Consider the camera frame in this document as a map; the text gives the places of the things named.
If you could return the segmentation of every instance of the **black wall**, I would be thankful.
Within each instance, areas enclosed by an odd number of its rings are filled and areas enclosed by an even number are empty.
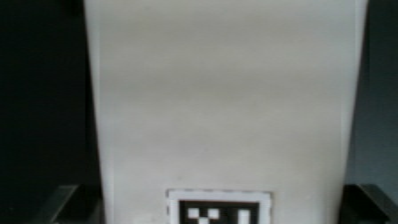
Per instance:
[[[100,185],[82,1],[0,1],[0,223]]]
[[[398,204],[398,1],[372,0],[347,182]]]

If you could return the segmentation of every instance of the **dark background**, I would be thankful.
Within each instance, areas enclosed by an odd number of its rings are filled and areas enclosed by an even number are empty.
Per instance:
[[[0,1],[0,223],[100,186],[82,1]]]
[[[347,183],[398,203],[398,1],[372,0]],[[0,223],[55,187],[100,186],[84,5],[0,1]]]

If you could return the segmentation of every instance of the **white box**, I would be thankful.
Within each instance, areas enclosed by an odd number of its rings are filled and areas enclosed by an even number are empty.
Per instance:
[[[169,189],[272,192],[336,222],[365,0],[87,0],[107,223],[167,223]]]

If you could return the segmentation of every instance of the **white panel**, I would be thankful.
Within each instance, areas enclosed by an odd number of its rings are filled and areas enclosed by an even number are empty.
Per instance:
[[[166,223],[171,188],[336,222],[365,2],[86,1],[109,224]]]

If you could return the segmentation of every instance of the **gray surface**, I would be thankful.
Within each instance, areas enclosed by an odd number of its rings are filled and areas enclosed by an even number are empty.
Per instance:
[[[370,4],[368,44],[347,182],[375,184],[398,203],[398,1]]]

